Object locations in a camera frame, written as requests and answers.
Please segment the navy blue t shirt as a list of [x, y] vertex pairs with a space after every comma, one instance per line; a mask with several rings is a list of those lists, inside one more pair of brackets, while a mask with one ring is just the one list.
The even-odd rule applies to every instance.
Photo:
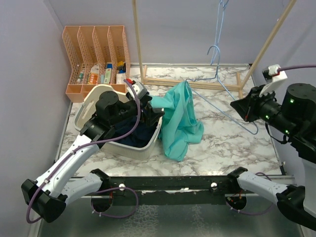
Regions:
[[[129, 132], [135, 125], [136, 119], [137, 117], [132, 117], [116, 124], [114, 138]], [[156, 130], [157, 124], [158, 123], [156, 122], [151, 126], [147, 126], [145, 123], [140, 121], [136, 129], [131, 134], [125, 138], [117, 140], [116, 142], [131, 147], [142, 148], [146, 146], [151, 140]]]

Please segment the teal t shirt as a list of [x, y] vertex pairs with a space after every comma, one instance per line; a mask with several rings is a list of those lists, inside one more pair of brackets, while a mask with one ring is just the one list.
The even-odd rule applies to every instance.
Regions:
[[164, 154], [174, 161], [183, 161], [190, 144], [202, 140], [204, 126], [195, 116], [192, 90], [184, 81], [168, 90], [164, 96], [154, 96], [154, 109], [164, 109], [159, 137]]

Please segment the light blue wire hanger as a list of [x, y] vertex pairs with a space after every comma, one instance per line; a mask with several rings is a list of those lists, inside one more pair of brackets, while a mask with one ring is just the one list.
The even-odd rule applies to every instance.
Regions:
[[226, 11], [226, 7], [228, 3], [229, 3], [229, 0], [220, 0], [218, 4], [215, 40], [214, 40], [214, 44], [208, 50], [208, 53], [212, 50], [211, 61], [210, 61], [211, 65], [214, 64], [216, 58], [218, 58], [218, 60], [220, 58], [219, 42], [220, 42], [223, 23], [224, 23], [225, 11]]

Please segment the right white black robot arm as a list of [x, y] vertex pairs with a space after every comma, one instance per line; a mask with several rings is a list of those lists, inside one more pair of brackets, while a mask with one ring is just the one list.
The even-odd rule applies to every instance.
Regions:
[[278, 184], [239, 167], [228, 174], [227, 188], [232, 193], [246, 190], [274, 203], [288, 220], [316, 229], [316, 88], [294, 83], [286, 89], [279, 104], [274, 92], [263, 95], [263, 86], [250, 90], [244, 98], [230, 103], [245, 122], [263, 120], [283, 135], [283, 155], [298, 158], [304, 173], [300, 186]]

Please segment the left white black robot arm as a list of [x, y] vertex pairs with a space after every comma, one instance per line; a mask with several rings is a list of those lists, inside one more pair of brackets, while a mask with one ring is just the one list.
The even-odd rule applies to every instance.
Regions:
[[31, 211], [51, 223], [60, 217], [67, 205], [87, 194], [108, 193], [111, 196], [116, 190], [127, 189], [123, 184], [115, 185], [100, 169], [70, 181], [81, 165], [106, 143], [127, 137], [139, 123], [153, 126], [164, 115], [163, 109], [151, 106], [152, 97], [147, 92], [140, 95], [132, 92], [126, 97], [127, 101], [122, 102], [116, 92], [103, 92], [95, 104], [95, 112], [64, 155], [36, 180], [27, 179], [22, 183], [29, 224], [35, 223], [30, 219]]

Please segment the white blue box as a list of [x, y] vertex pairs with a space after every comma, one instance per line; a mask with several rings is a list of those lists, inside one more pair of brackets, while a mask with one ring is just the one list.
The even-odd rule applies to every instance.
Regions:
[[126, 79], [126, 73], [119, 71], [117, 73], [117, 84], [125, 84], [124, 80]]

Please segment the yellow black sponge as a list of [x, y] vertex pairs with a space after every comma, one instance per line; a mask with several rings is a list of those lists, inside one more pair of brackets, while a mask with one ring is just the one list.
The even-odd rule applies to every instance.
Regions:
[[117, 62], [117, 70], [120, 71], [124, 68], [124, 62], [123, 61], [118, 61]]

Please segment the green white box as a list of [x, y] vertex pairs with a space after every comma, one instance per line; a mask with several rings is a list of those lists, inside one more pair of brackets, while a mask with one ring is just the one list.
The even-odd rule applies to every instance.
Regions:
[[105, 69], [104, 69], [104, 84], [111, 84], [114, 81], [113, 78], [113, 65], [112, 63], [106, 63]]

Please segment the cream plastic laundry basket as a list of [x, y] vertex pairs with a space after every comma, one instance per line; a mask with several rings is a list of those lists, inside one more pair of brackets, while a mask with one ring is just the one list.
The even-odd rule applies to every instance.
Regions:
[[[118, 99], [125, 103], [129, 99], [126, 97], [124, 92], [116, 91], [115, 86], [100, 84], [95, 86], [86, 96], [84, 101], [81, 103], [81, 106], [77, 110], [76, 116], [74, 118], [74, 127], [77, 131], [80, 131], [84, 124], [92, 117], [95, 113], [96, 108], [95, 104], [99, 100], [100, 95], [106, 91], [113, 91], [118, 95]], [[157, 124], [154, 126], [155, 132], [150, 138], [147, 145], [137, 148], [133, 146], [124, 145], [118, 142], [108, 142], [101, 149], [101, 152], [110, 153], [113, 155], [120, 155], [127, 158], [146, 160], [148, 159], [155, 147], [160, 128], [162, 125], [162, 118], [159, 118]]]

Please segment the orange white packet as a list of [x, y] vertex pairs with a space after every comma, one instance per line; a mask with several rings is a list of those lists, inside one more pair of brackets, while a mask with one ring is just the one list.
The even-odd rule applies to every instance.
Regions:
[[95, 64], [91, 67], [90, 72], [87, 76], [87, 84], [97, 84], [100, 75], [100, 67], [99, 64]]

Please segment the orange plastic file organizer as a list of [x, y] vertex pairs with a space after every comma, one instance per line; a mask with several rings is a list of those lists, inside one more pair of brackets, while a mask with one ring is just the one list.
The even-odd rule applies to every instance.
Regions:
[[[130, 73], [130, 57], [124, 26], [66, 26], [62, 39], [71, 64], [71, 75], [66, 95], [73, 103], [83, 102], [87, 94], [97, 85], [104, 84], [106, 63], [112, 63], [114, 81], [111, 86], [115, 90], [125, 92], [125, 84], [117, 84], [117, 62], [123, 61], [124, 68], [120, 71]], [[100, 75], [97, 84], [87, 84], [90, 69], [99, 64]], [[77, 84], [77, 78], [84, 71], [84, 79]]]

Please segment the small bottle in organizer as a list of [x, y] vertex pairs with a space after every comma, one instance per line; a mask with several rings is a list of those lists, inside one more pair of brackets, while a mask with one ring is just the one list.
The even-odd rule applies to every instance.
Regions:
[[81, 83], [83, 82], [84, 74], [85, 74], [84, 71], [81, 71], [81, 72], [79, 73], [78, 78], [77, 78], [77, 81], [76, 81], [77, 84], [81, 84]]

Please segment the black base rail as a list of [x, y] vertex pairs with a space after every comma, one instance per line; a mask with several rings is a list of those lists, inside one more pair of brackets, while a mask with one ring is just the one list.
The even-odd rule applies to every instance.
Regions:
[[101, 190], [124, 184], [136, 192], [121, 188], [94, 194], [98, 204], [117, 206], [225, 204], [226, 195], [238, 195], [241, 188], [232, 175], [227, 176], [118, 176], [110, 177], [100, 169], [92, 170], [103, 184]]

